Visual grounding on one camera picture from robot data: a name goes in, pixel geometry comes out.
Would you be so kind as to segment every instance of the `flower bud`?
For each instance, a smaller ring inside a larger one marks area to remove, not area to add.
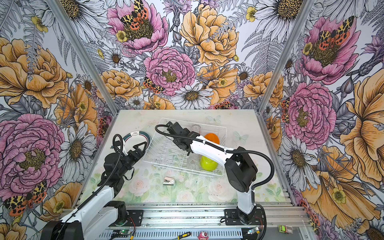
[[[353,92],[354,85],[352,81],[352,77],[349,77],[342,85],[340,88],[341,91],[341,97],[346,97],[347,94]]]

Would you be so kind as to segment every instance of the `purple flower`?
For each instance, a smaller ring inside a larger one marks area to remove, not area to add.
[[[329,89],[320,83],[300,83],[290,97],[290,121],[285,124],[287,135],[299,138],[308,149],[321,147],[336,123],[336,113],[331,106]]]
[[[218,3],[217,0],[201,0],[201,3],[205,5],[209,5],[211,8],[217,8]]]
[[[360,35],[360,31],[355,32],[356,21],[355,18],[348,31],[349,37],[341,45],[329,44],[326,49],[321,50],[319,47],[320,32],[332,32],[338,29],[342,22],[336,23],[336,19],[330,22],[329,18],[319,18],[310,30],[310,35],[304,40],[303,55],[299,59],[300,72],[309,76],[313,81],[322,81],[326,85],[341,78],[353,66],[359,56],[353,54]]]
[[[169,47],[157,49],[151,57],[144,60],[147,77],[157,86],[164,88],[163,93],[175,95],[185,85],[195,81],[195,68],[188,55]]]
[[[0,197],[30,193],[42,181],[52,187],[61,176],[58,168],[64,134],[54,122],[37,114],[0,123]]]
[[[318,217],[320,221],[321,233],[326,235],[330,240],[338,239],[339,233],[334,227],[331,226],[331,222],[320,214],[318,214]]]
[[[191,0],[164,0],[164,12],[167,15],[171,12],[180,12],[182,15],[191,10]]]
[[[373,58],[380,57],[381,62],[384,64],[384,41],[377,36],[372,36],[372,43],[367,43],[367,46],[363,48],[363,53],[373,53]]]
[[[252,84],[251,81],[249,81],[249,80],[242,81],[242,82],[240,82],[240,83],[237,85],[236,90],[237,90],[237,91],[243,91],[244,87],[245,87],[246,85],[248,85],[248,84]]]
[[[239,96],[239,94],[235,93],[235,94],[232,94],[232,95],[229,95],[225,101],[229,101],[231,103],[233,103],[235,106],[238,106],[240,105],[239,101],[241,101],[241,97]]]
[[[111,34],[117,37],[116,42],[123,45],[122,53],[132,57],[146,51],[153,51],[159,46],[164,46],[168,40],[168,22],[166,17],[161,18],[153,4],[151,6],[143,0],[144,8],[148,10],[148,19],[140,23],[139,29],[132,30],[130,26],[124,25],[120,18],[131,15],[134,4],[129,7],[124,3],[120,8],[108,8],[107,17]]]

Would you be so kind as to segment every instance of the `black cable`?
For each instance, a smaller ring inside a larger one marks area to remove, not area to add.
[[[261,208],[262,210],[262,217],[263,217],[263,222],[264,222],[264,225],[263,225],[263,232],[262,232],[262,235],[260,236],[259,240],[262,240],[264,235],[265,235],[265,232],[266,232],[266,216],[265,216],[265,210],[263,208],[263,206],[261,206],[260,204],[255,204],[256,207],[259,207]]]
[[[118,137],[120,139],[120,148],[118,148],[116,145],[115,145],[115,139],[116,137]],[[94,192],[92,192],[92,195],[90,195],[82,204],[80,204],[78,207],[77,207],[77,210],[76,212],[74,212],[65,222],[64,224],[62,225],[61,229],[60,229],[60,232],[58,232],[57,234],[57,237],[56,237],[56,240],[59,238],[60,234],[61,234],[61,231],[63,230],[65,224],[68,222],[69,219],[71,219],[73,216],[76,215],[76,213],[82,209],[85,204],[87,204],[92,198],[94,198],[100,191],[101,189],[107,184],[107,182],[111,179],[112,175],[115,173],[117,167],[118,167],[118,164],[120,162],[120,158],[122,157],[122,148],[124,147],[123,145],[123,142],[122,142],[122,137],[121,135],[119,134],[116,134],[114,137],[113,137],[113,148],[115,149],[115,152],[118,152],[119,153],[119,157],[118,157],[118,160],[116,161],[115,163],[115,166],[114,168],[112,169],[111,173],[108,175],[107,179],[103,182],[103,184]]]
[[[155,126],[155,130],[156,130],[156,132],[160,133],[161,135],[168,136],[168,137],[173,137],[173,138],[184,138],[184,139],[189,139],[189,140],[193,140],[193,141],[197,141],[197,142],[203,142],[203,140],[197,139],[197,138],[173,135],[173,134],[169,134],[169,133],[166,133],[166,132],[162,132],[159,129],[157,129],[158,127],[170,127],[170,126],[164,125],[164,124],[156,125]],[[224,148],[222,148],[222,147],[214,145],[214,144],[212,144],[210,142],[205,142],[205,144],[207,144],[208,146],[214,147],[215,149],[218,149],[218,150],[224,152]],[[236,154],[236,153],[256,154],[256,155],[258,155],[260,157],[263,157],[269,163],[269,165],[271,167],[271,172],[270,172],[268,178],[263,180],[263,181],[261,181],[261,182],[258,182],[258,183],[255,183],[254,185],[252,185],[251,186],[252,190],[254,190],[258,186],[261,186],[261,185],[264,185],[264,184],[268,183],[273,178],[273,175],[275,174],[275,166],[273,165],[273,162],[271,161],[271,159],[267,155],[265,155],[262,152],[252,151],[252,150],[245,150],[245,151],[241,151],[241,150],[226,150],[225,152],[232,153],[232,154]]]

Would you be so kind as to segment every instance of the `white wire dish rack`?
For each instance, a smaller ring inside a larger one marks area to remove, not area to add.
[[[185,122],[174,119],[162,118],[159,124],[167,124],[168,122],[178,122],[183,128],[195,131],[202,136],[208,133],[214,133],[219,137],[220,145],[225,146],[227,138],[227,128],[213,125],[200,124],[195,122]],[[165,127],[159,128],[161,131],[167,132]],[[223,167],[218,165],[213,171],[205,171],[200,166],[201,155],[191,153],[187,156],[187,151],[181,150],[173,142],[172,138],[161,135],[157,132],[152,137],[151,143],[146,151],[143,161],[150,162],[154,166],[167,169],[189,172],[208,177],[222,176]]]

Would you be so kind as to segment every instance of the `floral tablecloth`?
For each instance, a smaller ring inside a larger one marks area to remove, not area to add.
[[[124,136],[133,131],[144,131],[153,136],[154,127],[161,118],[227,127],[227,147],[242,146],[247,150],[256,150],[269,155],[253,110],[122,110],[108,136],[107,144],[95,163],[80,202],[90,196],[100,182],[101,173],[104,171],[104,158],[114,152],[109,148],[112,137],[116,133]],[[266,161],[252,154],[251,158],[258,168],[256,181],[267,178],[270,167]],[[142,160],[137,162],[134,167],[132,180],[125,181],[115,200],[125,201],[127,204],[237,202],[236,191],[229,184],[225,173],[220,177],[206,177],[156,167]],[[174,178],[175,184],[173,186],[163,185],[164,177]],[[255,190],[255,201],[257,202],[285,201],[276,174],[269,183]]]

